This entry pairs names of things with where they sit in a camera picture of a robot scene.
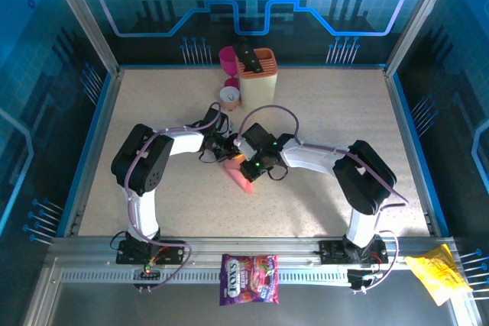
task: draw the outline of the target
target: speckled work surface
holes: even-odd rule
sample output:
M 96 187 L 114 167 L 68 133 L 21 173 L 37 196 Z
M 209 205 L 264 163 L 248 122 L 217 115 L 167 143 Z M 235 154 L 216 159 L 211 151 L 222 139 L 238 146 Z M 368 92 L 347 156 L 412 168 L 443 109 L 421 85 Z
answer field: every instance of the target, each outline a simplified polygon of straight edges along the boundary
M 113 235 L 128 226 L 125 197 L 110 166 L 131 129 L 138 123 L 160 129 L 203 118 L 226 77 L 220 69 L 125 72 L 80 235 Z M 407 207 L 386 211 L 380 226 L 405 236 L 428 235 L 380 70 L 279 69 L 275 102 L 297 114 L 305 141 L 339 146 L 357 139 L 369 142 L 397 175 L 396 189 L 410 200 Z M 236 125 L 245 115 L 241 108 L 229 113 Z M 261 111 L 253 121 L 276 136 L 294 128 L 293 119 L 282 111 Z M 156 194 L 162 234 L 341 236 L 347 229 L 351 209 L 332 177 L 291 169 L 281 182 L 262 176 L 249 196 L 221 163 L 204 164 L 197 158 L 185 153 L 168 160 Z

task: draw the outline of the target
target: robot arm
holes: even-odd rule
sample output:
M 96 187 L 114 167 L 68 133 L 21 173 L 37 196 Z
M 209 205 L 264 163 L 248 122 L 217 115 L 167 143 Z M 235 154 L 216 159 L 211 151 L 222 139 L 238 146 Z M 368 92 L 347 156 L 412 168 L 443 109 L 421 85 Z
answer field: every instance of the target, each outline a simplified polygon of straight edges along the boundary
M 217 113 L 210 108 L 204 119 L 192 126 L 212 121 Z M 161 181 L 168 157 L 211 150 L 218 161 L 243 153 L 247 159 L 241 164 L 240 171 L 250 182 L 264 173 L 270 175 L 275 166 L 285 169 L 301 167 L 334 176 L 352 206 L 351 220 L 342 243 L 335 245 L 335 248 L 323 248 L 322 251 L 327 253 L 328 258 L 336 258 L 343 263 L 346 260 L 347 263 L 361 263 L 370 257 L 379 209 L 390 192 L 369 172 L 362 172 L 360 165 L 350 156 L 354 154 L 360 157 L 389 186 L 396 182 L 396 176 L 370 145 L 357 140 L 344 149 L 327 151 L 312 144 L 299 144 L 291 134 L 276 138 L 259 124 L 252 125 L 238 139 L 237 134 L 222 133 L 224 127 L 228 130 L 226 121 L 228 117 L 222 114 L 213 126 L 199 132 L 167 132 L 160 135 L 139 160 L 129 179 L 129 188 L 134 192 L 131 200 L 134 203 L 135 224 L 146 238 L 157 240 L 160 235 L 155 216 L 154 190 Z M 151 128 L 142 124 L 134 127 L 112 162 L 112 173 L 116 175 L 119 185 L 124 187 L 128 167 L 153 134 Z M 131 225 L 128 233 L 131 240 L 144 248 L 141 252 L 146 254 L 147 259 L 154 257 L 157 248 L 141 238 Z
M 311 169 L 335 177 L 352 206 L 343 241 L 345 255 L 359 262 L 370 253 L 379 209 L 390 193 L 370 173 L 361 172 L 361 167 L 345 153 L 360 157 L 389 186 L 397 179 L 369 144 L 357 140 L 350 147 L 325 150 L 313 144 L 299 144 L 291 134 L 282 134 L 277 139 L 259 124 L 251 126 L 236 144 L 247 157 L 241 173 L 251 182 L 275 166 Z

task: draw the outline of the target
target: blue glass wall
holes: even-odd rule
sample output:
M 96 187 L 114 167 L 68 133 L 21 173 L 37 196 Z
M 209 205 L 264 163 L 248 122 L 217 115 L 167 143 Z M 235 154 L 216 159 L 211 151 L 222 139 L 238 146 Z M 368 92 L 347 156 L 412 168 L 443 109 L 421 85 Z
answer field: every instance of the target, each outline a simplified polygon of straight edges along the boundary
M 0 0 L 0 9 L 0 324 L 7 326 L 24 317 L 106 72 L 64 0 Z
M 121 64 L 217 63 L 239 36 L 279 63 L 387 61 L 418 0 L 87 0 Z
M 488 55 L 489 0 L 438 0 L 398 71 L 450 233 L 485 256 Z M 479 304 L 487 324 L 489 304 Z

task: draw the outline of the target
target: yellow packet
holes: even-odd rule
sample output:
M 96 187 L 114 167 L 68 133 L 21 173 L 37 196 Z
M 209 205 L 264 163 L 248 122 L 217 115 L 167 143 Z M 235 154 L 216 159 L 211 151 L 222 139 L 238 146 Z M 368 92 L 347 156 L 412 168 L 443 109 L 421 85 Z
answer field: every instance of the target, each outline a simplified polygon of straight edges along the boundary
M 472 291 L 457 271 L 453 256 L 446 244 L 421 257 L 406 257 L 406 263 L 438 306 L 445 303 L 456 292 Z

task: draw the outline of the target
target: black mounting bracket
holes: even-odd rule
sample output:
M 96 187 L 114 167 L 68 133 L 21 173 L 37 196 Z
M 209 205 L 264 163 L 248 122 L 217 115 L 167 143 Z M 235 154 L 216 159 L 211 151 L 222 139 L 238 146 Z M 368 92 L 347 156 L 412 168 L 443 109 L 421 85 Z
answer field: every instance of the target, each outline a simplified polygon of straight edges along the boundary
M 342 240 L 321 240 L 319 251 L 314 251 L 321 259 L 321 265 L 345 265 L 345 264 L 379 264 L 389 263 L 385 243 L 379 237 L 373 237 L 372 241 L 364 248 L 356 247 L 343 237 Z
M 153 238 L 168 244 L 184 244 L 182 240 L 166 240 L 160 238 L 158 232 Z M 149 261 L 156 257 L 156 265 L 180 265 L 183 262 L 185 247 L 158 247 L 147 242 L 135 239 L 129 233 L 125 240 L 119 242 L 115 263 L 121 265 L 147 265 Z

